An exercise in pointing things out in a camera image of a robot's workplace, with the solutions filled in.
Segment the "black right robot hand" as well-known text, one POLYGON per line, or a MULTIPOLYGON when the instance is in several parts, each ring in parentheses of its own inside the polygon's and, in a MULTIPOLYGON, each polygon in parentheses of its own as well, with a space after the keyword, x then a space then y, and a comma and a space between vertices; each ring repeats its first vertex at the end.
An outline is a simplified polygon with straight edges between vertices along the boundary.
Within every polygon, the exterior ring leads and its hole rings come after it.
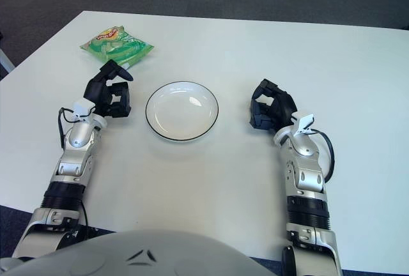
POLYGON ((291 117, 294 112, 297 112, 297 107, 291 95, 267 79, 263 79, 252 94, 250 124, 255 129, 277 132, 293 124, 291 117), (258 102, 262 95, 273 98, 273 102, 270 105, 258 102))

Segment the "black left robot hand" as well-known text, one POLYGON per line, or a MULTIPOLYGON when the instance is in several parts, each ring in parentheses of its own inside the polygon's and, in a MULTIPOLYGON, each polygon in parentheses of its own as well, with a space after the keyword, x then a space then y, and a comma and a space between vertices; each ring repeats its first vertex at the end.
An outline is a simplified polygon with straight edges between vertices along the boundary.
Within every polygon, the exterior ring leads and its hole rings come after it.
POLYGON ((94 113, 99 116, 128 117, 132 109, 128 81, 133 81, 133 77, 110 59, 88 82, 84 98, 95 104, 94 113))

